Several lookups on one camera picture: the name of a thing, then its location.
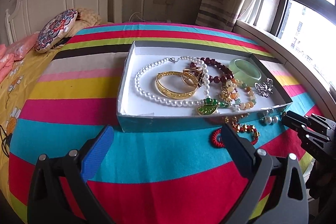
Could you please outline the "pearl earring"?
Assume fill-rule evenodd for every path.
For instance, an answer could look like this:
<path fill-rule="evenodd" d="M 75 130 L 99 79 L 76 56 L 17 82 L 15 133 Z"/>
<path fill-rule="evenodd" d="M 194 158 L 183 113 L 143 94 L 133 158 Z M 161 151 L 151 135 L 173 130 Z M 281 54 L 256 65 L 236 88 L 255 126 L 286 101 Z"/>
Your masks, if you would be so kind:
<path fill-rule="evenodd" d="M 277 124 L 279 122 L 279 117 L 273 109 L 264 110 L 261 113 L 260 122 L 265 126 Z"/>

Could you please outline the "silver flower brooch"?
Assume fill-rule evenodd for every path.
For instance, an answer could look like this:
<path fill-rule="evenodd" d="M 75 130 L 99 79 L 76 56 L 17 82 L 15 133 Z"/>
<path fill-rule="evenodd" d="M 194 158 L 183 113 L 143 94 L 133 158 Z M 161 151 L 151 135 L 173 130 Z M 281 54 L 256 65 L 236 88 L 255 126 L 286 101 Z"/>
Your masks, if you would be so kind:
<path fill-rule="evenodd" d="M 257 90 L 258 95 L 268 98 L 273 93 L 273 80 L 267 78 L 266 81 L 262 83 L 255 83 L 254 87 Z"/>

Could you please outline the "gold ornate hairpin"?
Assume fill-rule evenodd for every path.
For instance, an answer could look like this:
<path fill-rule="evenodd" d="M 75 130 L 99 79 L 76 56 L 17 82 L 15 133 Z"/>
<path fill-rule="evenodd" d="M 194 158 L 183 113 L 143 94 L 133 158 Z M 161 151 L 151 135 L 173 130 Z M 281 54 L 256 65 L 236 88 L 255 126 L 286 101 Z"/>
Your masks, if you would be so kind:
<path fill-rule="evenodd" d="M 248 117 L 249 114 L 237 114 L 237 115 L 232 115 L 229 117 L 224 117 L 224 123 L 225 124 L 238 124 L 241 119 L 244 119 L 245 117 Z"/>

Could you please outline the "green jade bangle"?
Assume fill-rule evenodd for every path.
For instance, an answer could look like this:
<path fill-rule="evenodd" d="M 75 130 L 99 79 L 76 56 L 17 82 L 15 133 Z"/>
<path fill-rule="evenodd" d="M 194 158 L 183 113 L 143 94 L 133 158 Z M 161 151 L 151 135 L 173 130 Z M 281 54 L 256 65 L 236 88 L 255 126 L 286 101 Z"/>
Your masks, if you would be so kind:
<path fill-rule="evenodd" d="M 233 59 L 229 63 L 229 69 L 237 80 L 248 86 L 254 86 L 261 81 L 262 75 L 258 67 L 244 59 Z"/>

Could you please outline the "striped colourful bed cover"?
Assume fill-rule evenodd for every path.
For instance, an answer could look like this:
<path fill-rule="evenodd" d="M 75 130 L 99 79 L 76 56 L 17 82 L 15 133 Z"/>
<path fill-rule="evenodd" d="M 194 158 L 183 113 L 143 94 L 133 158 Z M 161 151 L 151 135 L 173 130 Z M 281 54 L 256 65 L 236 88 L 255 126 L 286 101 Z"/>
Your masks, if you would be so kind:
<path fill-rule="evenodd" d="M 107 124 L 114 141 L 88 184 L 117 223 L 218 223 L 246 185 L 211 129 L 123 133 L 117 128 L 117 89 L 133 41 L 182 42 L 268 56 L 243 36 L 206 27 L 125 23 L 77 33 L 45 66 L 23 104 L 11 106 L 13 133 L 1 190 L 27 219 L 29 187 L 38 156 L 65 155 Z"/>

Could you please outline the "yellow floral bedsheet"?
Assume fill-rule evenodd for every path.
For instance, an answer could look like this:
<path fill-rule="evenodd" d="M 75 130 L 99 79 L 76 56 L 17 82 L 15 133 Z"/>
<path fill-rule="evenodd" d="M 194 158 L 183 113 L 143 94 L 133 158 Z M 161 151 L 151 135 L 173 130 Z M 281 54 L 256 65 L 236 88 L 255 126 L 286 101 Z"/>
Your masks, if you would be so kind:
<path fill-rule="evenodd" d="M 64 156 L 105 124 L 116 125 L 117 89 L 129 46 L 66 46 L 29 51 L 1 82 L 1 192 L 8 203 L 27 205 L 38 157 Z"/>

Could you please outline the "grey shallow cardboard box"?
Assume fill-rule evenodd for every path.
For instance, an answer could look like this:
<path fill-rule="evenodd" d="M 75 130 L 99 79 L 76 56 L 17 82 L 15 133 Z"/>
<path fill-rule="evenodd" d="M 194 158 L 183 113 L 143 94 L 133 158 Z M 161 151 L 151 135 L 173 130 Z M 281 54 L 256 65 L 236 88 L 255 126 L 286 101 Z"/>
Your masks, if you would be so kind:
<path fill-rule="evenodd" d="M 254 86 L 237 80 L 220 80 L 221 65 L 244 59 L 258 67 L 261 82 L 273 80 L 272 94 L 258 95 Z M 155 77 L 166 71 L 188 72 L 198 79 L 198 91 L 185 100 L 172 100 L 155 87 Z M 125 61 L 117 97 L 117 118 L 124 132 L 194 130 L 222 124 L 224 117 L 249 114 L 243 121 L 273 109 L 276 114 L 292 103 L 289 94 L 252 53 L 221 50 L 183 43 L 135 41 Z"/>

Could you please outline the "pink folded quilt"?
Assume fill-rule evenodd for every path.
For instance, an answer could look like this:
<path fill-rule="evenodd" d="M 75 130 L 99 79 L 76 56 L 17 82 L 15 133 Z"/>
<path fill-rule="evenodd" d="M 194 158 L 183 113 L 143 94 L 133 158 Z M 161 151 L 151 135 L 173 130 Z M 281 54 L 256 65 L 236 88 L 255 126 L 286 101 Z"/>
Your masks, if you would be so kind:
<path fill-rule="evenodd" d="M 1 44 L 1 82 L 13 69 L 16 61 L 21 61 L 25 55 L 34 47 L 39 32 L 35 32 L 10 46 Z"/>

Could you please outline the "round patterned cushion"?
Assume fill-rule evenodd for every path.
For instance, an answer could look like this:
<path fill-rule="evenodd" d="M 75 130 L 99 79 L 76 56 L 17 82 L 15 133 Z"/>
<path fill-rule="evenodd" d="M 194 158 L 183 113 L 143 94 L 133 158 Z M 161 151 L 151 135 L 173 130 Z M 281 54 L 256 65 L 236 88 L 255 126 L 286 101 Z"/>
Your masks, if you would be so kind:
<path fill-rule="evenodd" d="M 77 18 L 77 10 L 68 9 L 51 19 L 39 32 L 35 43 L 38 53 L 48 52 L 72 29 Z"/>

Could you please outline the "beige floral pillow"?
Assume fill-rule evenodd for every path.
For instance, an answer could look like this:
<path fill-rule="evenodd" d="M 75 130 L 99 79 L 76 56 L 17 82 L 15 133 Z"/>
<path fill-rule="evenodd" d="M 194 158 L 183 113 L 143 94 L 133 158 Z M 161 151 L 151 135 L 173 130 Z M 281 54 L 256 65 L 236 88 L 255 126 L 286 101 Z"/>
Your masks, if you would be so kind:
<path fill-rule="evenodd" d="M 77 18 L 86 22 L 89 27 L 99 25 L 102 22 L 101 16 L 88 8 L 77 8 Z"/>

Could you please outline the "window with dark frame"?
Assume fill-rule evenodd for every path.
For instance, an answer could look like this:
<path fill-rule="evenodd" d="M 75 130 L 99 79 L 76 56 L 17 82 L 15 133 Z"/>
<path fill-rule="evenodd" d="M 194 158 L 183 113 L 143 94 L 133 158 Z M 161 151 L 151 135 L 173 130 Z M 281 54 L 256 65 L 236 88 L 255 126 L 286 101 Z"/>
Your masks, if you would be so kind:
<path fill-rule="evenodd" d="M 335 0 L 279 0 L 270 32 L 299 56 L 325 63 L 335 55 Z"/>

